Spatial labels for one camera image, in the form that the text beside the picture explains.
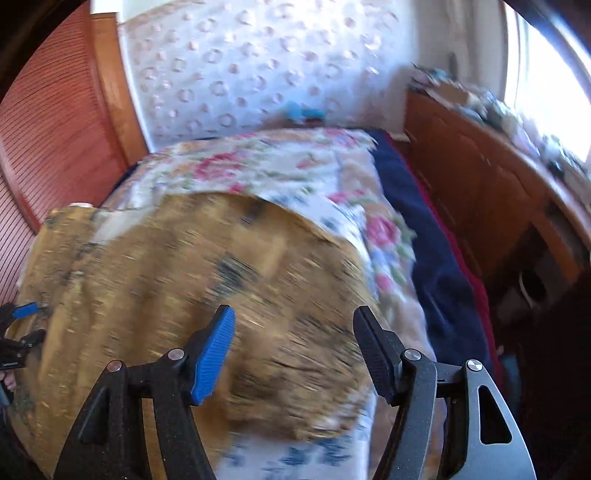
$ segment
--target black clamp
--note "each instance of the black clamp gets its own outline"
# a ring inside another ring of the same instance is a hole
[[[152,398],[167,478],[215,480],[190,407],[211,395],[235,322],[234,310],[222,305],[183,348],[151,364],[110,362],[72,426],[53,479],[150,479],[141,400]]]
[[[225,322],[230,311],[231,322]],[[211,393],[234,321],[233,310],[221,306],[183,349],[137,367],[112,361],[68,435],[54,480],[150,479],[142,398],[154,399],[167,478],[215,480],[190,406]],[[480,362],[457,367],[405,349],[368,307],[355,311],[353,330],[378,394],[400,407],[374,480],[421,478],[437,398],[447,402],[439,480],[535,480],[517,424]]]
[[[521,432],[481,362],[431,362],[383,330],[368,307],[355,311],[353,331],[378,395],[400,407],[374,480],[421,478],[437,398],[447,403],[438,480],[535,480]]]
[[[17,307],[13,303],[5,303],[0,307],[0,371],[24,368],[29,351],[45,340],[45,330],[36,330],[20,340],[6,338],[6,331],[15,322],[39,311],[36,303]],[[0,407],[7,407],[14,400],[14,394],[0,382]]]

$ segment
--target white textured wallpaper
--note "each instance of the white textured wallpaper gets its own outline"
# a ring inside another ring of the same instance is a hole
[[[324,109],[329,125],[400,130],[414,31],[407,0],[177,0],[120,35],[157,151],[283,126],[289,101]]]

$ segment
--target navy blue blanket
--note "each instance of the navy blue blanket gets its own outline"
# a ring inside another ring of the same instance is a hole
[[[406,162],[392,147],[388,134],[380,130],[367,132],[378,142],[373,154],[384,195],[417,233],[413,242],[417,257],[413,283],[437,360],[462,365],[470,358],[477,358],[493,375],[474,291],[458,266],[447,237],[425,204]]]

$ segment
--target hand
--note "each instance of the hand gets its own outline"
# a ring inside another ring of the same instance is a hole
[[[2,381],[7,389],[14,392],[17,387],[17,379],[14,377],[14,372],[12,370],[0,371],[0,382]]]

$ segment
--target floral bedspread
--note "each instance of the floral bedspread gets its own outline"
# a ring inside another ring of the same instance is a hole
[[[165,194],[208,191],[254,194],[278,203],[356,245],[368,262],[368,280],[378,296],[384,326],[394,330],[406,347],[435,360],[411,280],[414,232],[384,198],[371,155],[374,146],[374,140],[363,131],[329,128],[281,129],[179,143],[145,157],[103,207],[144,208],[156,205]],[[355,223],[358,230],[343,217]],[[379,405],[372,435],[387,439],[391,409]],[[372,415],[366,419],[371,424]],[[218,474],[225,472],[219,478],[234,478],[234,468],[244,469],[241,478],[252,479],[364,478],[359,473],[367,469],[369,436],[360,439],[351,435],[348,440],[336,441],[338,447],[331,444],[342,461],[329,462],[332,470],[328,471],[313,465],[313,452],[319,445],[245,436],[235,442],[234,453],[230,452],[219,466]],[[434,458],[438,449],[435,443]],[[327,446],[320,447],[329,451]],[[377,450],[379,457],[383,445]],[[346,475],[339,468],[341,464]]]

